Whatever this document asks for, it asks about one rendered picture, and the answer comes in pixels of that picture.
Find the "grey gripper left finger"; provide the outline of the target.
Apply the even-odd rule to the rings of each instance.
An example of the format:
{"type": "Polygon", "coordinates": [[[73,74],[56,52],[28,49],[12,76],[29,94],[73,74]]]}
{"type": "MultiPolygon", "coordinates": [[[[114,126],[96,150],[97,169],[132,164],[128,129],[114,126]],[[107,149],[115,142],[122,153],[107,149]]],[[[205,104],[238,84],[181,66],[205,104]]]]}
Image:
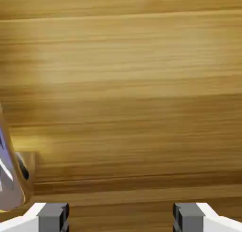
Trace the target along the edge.
{"type": "Polygon", "coordinates": [[[22,216],[0,223],[0,232],[69,232],[68,203],[34,203],[22,216]]]}

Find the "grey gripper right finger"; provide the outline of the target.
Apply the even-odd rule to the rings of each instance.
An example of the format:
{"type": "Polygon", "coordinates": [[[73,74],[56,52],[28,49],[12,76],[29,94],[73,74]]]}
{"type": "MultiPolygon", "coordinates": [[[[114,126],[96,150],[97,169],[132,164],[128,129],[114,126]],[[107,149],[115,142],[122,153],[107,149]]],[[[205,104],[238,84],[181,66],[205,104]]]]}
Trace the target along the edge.
{"type": "Polygon", "coordinates": [[[173,232],[242,232],[242,223],[218,215],[208,203],[174,203],[173,232]]]}

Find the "light wood cabinet door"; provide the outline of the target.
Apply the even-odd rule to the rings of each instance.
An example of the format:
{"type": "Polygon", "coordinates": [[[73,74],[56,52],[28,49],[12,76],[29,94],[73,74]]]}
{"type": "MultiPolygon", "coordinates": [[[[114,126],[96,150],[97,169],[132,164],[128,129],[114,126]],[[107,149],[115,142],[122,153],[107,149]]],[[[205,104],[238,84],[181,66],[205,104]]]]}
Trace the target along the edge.
{"type": "Polygon", "coordinates": [[[242,222],[242,0],[0,0],[0,104],[70,232],[242,222]]]}

